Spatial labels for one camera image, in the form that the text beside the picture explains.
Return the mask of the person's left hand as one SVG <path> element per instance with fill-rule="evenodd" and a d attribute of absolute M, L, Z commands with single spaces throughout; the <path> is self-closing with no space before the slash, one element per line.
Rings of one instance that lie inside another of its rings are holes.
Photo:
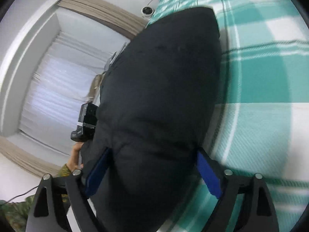
<path fill-rule="evenodd" d="M 66 166 L 71 172 L 73 172 L 76 169 L 83 168 L 83 164 L 79 163 L 80 151 L 81 151 L 83 144 L 84 144 L 83 142 L 77 142 L 72 147 L 71 155 L 69 157 L 69 160 L 66 163 Z"/>

